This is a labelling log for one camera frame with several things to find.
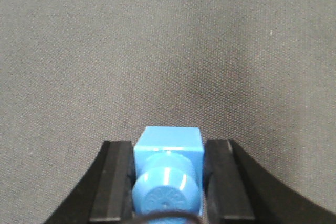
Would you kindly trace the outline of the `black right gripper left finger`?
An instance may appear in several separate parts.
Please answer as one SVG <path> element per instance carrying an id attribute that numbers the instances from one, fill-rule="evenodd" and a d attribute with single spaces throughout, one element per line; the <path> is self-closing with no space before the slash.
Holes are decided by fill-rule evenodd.
<path id="1" fill-rule="evenodd" d="M 79 183 L 46 223 L 123 223 L 133 218 L 130 141 L 105 141 Z"/>

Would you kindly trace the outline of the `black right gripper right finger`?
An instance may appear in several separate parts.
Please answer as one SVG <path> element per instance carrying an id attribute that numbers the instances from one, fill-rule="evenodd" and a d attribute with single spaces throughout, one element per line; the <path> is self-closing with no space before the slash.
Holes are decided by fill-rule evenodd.
<path id="1" fill-rule="evenodd" d="M 206 141 L 203 180 L 209 223 L 335 223 L 234 140 Z"/>

